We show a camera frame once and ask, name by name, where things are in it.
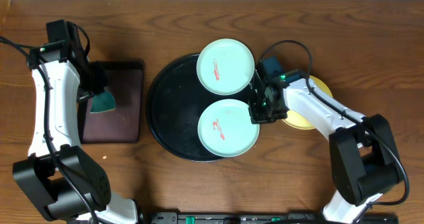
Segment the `yellow plate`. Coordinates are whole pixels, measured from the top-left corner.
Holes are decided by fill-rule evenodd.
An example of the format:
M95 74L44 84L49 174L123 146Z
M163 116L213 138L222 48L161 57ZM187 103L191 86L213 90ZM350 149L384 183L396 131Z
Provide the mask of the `yellow plate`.
M315 76L310 77L315 85L320 88L322 91L324 91L328 96L333 97L333 94L331 93L331 90L329 87L319 78ZM313 130L315 127L304 117L302 117L300 114L290 110L288 111L288 117L286 119L282 120L285 124L300 130Z

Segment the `green sponge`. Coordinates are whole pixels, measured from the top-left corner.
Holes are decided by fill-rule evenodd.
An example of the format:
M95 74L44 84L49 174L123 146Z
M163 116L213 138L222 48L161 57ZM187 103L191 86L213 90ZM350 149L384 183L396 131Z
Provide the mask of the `green sponge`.
M95 95L91 100L90 113L104 113L116 108L116 101L109 91Z

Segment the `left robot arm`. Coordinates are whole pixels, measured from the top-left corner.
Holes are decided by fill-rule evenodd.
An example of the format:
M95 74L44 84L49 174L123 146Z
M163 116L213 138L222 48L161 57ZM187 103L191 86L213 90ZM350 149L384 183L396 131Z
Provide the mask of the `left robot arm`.
M98 111L116 106L102 68L81 44L73 22L46 25L48 42L25 53L36 88L36 115L28 156L13 164L13 178L47 221L137 223L135 201L111 190L104 169L81 147L78 104Z

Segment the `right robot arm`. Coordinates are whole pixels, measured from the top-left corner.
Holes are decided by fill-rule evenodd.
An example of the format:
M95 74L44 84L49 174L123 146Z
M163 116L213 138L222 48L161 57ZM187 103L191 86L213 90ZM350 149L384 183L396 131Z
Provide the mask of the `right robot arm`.
M337 190L323 209L327 221L357 223L384 193L407 182L388 121L349 109L304 71L286 72L275 58L259 61L248 105L254 124L273 123L293 111L329 141Z

